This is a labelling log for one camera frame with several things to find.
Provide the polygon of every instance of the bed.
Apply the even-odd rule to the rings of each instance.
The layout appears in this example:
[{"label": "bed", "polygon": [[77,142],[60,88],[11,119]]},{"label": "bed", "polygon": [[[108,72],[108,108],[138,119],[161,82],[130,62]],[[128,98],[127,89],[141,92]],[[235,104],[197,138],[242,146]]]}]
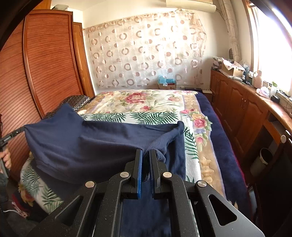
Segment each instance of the bed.
[{"label": "bed", "polygon": [[[205,180],[250,218],[249,198],[242,172],[229,140],[207,98],[195,91],[125,90],[103,92],[78,112],[86,120],[135,124],[164,124],[182,121],[185,126],[186,180]],[[66,198],[55,193],[62,182],[52,179],[34,162],[33,155],[20,173],[20,192],[28,192],[51,213]],[[68,187],[71,193],[78,187]]]}]

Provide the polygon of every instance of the white trash bin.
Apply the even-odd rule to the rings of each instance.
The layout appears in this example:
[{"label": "white trash bin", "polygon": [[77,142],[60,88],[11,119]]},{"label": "white trash bin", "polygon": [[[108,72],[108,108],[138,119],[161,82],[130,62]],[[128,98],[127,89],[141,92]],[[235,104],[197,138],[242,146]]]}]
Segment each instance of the white trash bin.
[{"label": "white trash bin", "polygon": [[268,163],[272,160],[273,154],[267,148],[260,150],[260,155],[255,159],[251,165],[251,174],[255,178],[264,170]]}]

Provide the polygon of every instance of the person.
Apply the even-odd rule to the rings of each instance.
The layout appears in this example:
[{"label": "person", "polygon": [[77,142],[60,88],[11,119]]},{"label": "person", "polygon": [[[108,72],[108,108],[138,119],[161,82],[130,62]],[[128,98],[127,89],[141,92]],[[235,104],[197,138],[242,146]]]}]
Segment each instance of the person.
[{"label": "person", "polygon": [[8,148],[6,148],[4,151],[0,152],[0,159],[3,159],[3,162],[4,162],[5,167],[7,169],[11,168],[11,157],[10,157],[10,152],[9,152]]}]

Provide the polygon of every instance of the window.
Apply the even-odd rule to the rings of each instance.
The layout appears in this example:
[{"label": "window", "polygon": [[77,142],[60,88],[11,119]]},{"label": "window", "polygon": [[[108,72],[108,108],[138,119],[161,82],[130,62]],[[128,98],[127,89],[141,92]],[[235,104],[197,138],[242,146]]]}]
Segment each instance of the window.
[{"label": "window", "polygon": [[268,17],[250,1],[244,2],[252,31],[251,69],[261,70],[263,80],[274,81],[280,90],[292,96],[291,26],[276,9],[271,11],[274,17]]}]

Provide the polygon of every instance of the metal bolt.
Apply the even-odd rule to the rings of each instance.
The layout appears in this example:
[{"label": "metal bolt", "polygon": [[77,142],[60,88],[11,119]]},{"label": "metal bolt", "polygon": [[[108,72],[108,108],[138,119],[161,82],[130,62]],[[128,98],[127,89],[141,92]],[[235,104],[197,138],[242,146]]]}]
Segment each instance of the metal bolt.
[{"label": "metal bolt", "polygon": [[172,176],[172,173],[170,173],[170,172],[164,172],[164,173],[163,173],[163,176],[164,176],[165,178],[170,178],[170,177]]},{"label": "metal bolt", "polygon": [[200,180],[200,181],[198,181],[198,185],[203,188],[203,187],[207,186],[207,183],[204,180]]},{"label": "metal bolt", "polygon": [[124,172],[120,173],[120,176],[122,178],[127,178],[127,177],[129,177],[129,173],[124,171]]},{"label": "metal bolt", "polygon": [[87,188],[92,188],[94,186],[94,182],[93,181],[88,181],[88,182],[86,182],[85,186]]}]

